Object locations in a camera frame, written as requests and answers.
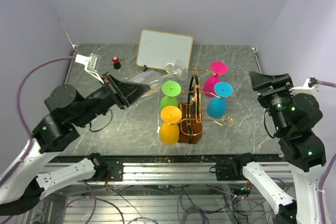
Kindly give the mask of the clear wine glass front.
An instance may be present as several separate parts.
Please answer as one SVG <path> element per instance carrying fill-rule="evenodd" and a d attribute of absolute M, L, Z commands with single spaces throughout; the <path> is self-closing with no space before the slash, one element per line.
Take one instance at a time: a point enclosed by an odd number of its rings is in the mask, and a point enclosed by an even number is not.
<path fill-rule="evenodd" d="M 158 92 L 163 83 L 165 81 L 168 81 L 169 78 L 172 78 L 173 76 L 177 77 L 179 80 L 186 80 L 188 76 L 188 68 L 185 66 L 185 64 L 180 60 L 175 60 L 177 64 L 179 65 L 179 70 L 177 73 L 167 73 L 166 74 L 159 74 L 158 72 L 155 72 L 153 70 L 146 70 L 145 72 L 142 72 L 135 77 L 129 79 L 130 82 L 134 83 L 141 83 L 141 84 L 147 84 L 150 86 L 150 90 L 146 92 L 143 97 L 150 96 L 156 92 Z"/>

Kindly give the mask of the clear wine glass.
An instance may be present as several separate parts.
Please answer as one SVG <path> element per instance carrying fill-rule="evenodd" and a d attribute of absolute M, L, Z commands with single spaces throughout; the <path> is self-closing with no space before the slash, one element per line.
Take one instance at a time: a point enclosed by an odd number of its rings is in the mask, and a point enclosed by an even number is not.
<path fill-rule="evenodd" d="M 150 86 L 150 90 L 146 92 L 143 97 L 150 96 L 156 92 L 158 92 L 163 83 L 165 81 L 168 81 L 169 78 L 172 78 L 173 76 L 177 77 L 179 80 L 186 80 L 188 76 L 188 68 L 185 66 L 185 64 L 180 60 L 175 60 L 177 64 L 179 65 L 179 70 L 177 73 L 167 73 L 166 74 L 159 74 L 158 72 L 155 72 L 153 70 L 146 70 L 145 72 L 142 72 L 135 77 L 129 79 L 130 82 L 134 83 L 141 83 L 141 84 L 147 84 Z"/>
<path fill-rule="evenodd" d="M 167 73 L 177 73 L 177 71 L 179 70 L 179 65 L 175 60 L 168 59 L 163 62 L 163 69 Z"/>

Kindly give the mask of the orange wine glass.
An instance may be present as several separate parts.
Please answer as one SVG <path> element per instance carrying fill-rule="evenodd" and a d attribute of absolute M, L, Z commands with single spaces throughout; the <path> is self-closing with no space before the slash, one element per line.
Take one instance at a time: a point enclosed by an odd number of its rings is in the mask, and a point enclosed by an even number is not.
<path fill-rule="evenodd" d="M 180 134 L 178 123 L 182 119 L 181 110 L 172 105 L 166 106 L 161 111 L 161 119 L 163 124 L 159 132 L 160 141 L 166 145 L 177 143 Z"/>

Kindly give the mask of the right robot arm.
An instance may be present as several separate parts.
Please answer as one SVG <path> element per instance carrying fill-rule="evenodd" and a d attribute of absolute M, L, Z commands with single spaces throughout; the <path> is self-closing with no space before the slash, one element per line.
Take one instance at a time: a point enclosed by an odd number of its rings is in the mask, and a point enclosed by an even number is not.
<path fill-rule="evenodd" d="M 234 157 L 232 175 L 250 181 L 257 188 L 278 223 L 330 223 L 323 185 L 333 162 L 327 161 L 324 143 L 313 133 L 313 128 L 323 117 L 316 99 L 318 87 L 335 87 L 335 84 L 310 77 L 296 87 L 288 74 L 252 71 L 249 76 L 259 104 L 274 123 L 274 137 L 289 165 L 296 195 L 286 194 L 251 153 Z"/>

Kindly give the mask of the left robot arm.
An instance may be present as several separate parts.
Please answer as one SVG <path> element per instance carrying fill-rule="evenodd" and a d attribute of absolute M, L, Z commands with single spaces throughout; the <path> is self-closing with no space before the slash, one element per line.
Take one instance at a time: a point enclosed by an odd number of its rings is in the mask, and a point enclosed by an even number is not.
<path fill-rule="evenodd" d="M 51 193 L 80 180 L 104 179 L 109 166 L 99 153 L 55 172 L 40 171 L 80 136 L 77 127 L 85 127 L 114 105 L 129 107 L 149 90 L 147 84 L 120 80 L 109 73 L 87 97 L 69 84 L 55 88 L 45 100 L 50 113 L 34 128 L 23 156 L 1 175 L 1 216 L 21 215 Z"/>

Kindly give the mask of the green wine glass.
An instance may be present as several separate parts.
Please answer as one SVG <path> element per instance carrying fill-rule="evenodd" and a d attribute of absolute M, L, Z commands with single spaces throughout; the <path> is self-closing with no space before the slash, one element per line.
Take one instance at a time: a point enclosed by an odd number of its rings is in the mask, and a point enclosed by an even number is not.
<path fill-rule="evenodd" d="M 174 106 L 178 108 L 179 101 L 177 99 L 177 96 L 182 91 L 180 84 L 176 81 L 169 80 L 163 83 L 161 89 L 164 97 L 161 99 L 160 102 L 160 110 L 162 111 L 167 106 Z"/>

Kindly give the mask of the pink wine glass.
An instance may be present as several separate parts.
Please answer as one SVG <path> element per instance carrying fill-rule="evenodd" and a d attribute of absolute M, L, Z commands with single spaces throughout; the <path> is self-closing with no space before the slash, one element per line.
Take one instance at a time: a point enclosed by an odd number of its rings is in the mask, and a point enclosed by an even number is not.
<path fill-rule="evenodd" d="M 215 94 L 214 87 L 221 82 L 220 76 L 228 71 L 228 66 L 222 61 L 214 61 L 211 63 L 210 68 L 213 74 L 205 81 L 202 91 L 207 97 L 213 98 Z"/>

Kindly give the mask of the blue wine glass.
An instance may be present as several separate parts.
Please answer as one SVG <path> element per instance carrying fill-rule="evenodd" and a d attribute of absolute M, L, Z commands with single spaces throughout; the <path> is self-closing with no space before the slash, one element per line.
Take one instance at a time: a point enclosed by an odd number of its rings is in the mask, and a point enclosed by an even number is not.
<path fill-rule="evenodd" d="M 211 118 L 220 119 L 227 111 L 226 98 L 233 94 L 234 89 L 228 82 L 218 82 L 214 86 L 214 92 L 217 96 L 210 100 L 207 107 L 207 114 Z"/>

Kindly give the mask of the clear wine glass back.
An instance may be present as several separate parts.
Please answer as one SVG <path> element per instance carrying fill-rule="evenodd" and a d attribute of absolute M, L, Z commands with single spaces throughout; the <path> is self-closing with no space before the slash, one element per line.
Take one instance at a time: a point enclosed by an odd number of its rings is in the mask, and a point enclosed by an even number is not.
<path fill-rule="evenodd" d="M 179 65 L 175 60 L 168 59 L 163 62 L 163 69 L 167 73 L 177 73 L 177 71 L 179 70 Z"/>

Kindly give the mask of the red black stamp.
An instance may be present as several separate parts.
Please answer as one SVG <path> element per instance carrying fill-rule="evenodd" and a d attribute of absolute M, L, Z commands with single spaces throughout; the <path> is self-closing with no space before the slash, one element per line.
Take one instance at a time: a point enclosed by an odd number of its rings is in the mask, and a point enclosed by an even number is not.
<path fill-rule="evenodd" d="M 120 59 L 117 56 L 113 56 L 112 57 L 112 61 L 113 61 L 113 67 L 117 70 L 119 70 L 121 68 L 121 63 L 120 63 Z"/>

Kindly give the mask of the gold framed whiteboard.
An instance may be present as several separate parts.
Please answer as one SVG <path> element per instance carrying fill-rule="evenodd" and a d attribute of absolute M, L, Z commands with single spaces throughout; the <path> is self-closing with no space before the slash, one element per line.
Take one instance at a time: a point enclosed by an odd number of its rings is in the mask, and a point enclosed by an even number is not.
<path fill-rule="evenodd" d="M 193 41 L 190 35 L 144 29 L 140 34 L 136 64 L 163 70 L 167 60 L 179 60 L 188 67 Z"/>

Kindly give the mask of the aluminium frame rail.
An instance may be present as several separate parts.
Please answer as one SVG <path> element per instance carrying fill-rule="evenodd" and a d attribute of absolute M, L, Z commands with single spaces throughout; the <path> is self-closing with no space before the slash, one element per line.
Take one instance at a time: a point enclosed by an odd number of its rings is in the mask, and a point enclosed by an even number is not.
<path fill-rule="evenodd" d="M 71 163 L 49 163 L 40 173 L 51 173 Z M 286 162 L 261 162 L 262 169 L 276 182 L 292 183 Z M 217 184 L 245 181 L 232 170 L 215 167 L 215 163 L 123 163 L 117 173 L 110 172 L 110 185 L 165 185 L 165 184 Z"/>

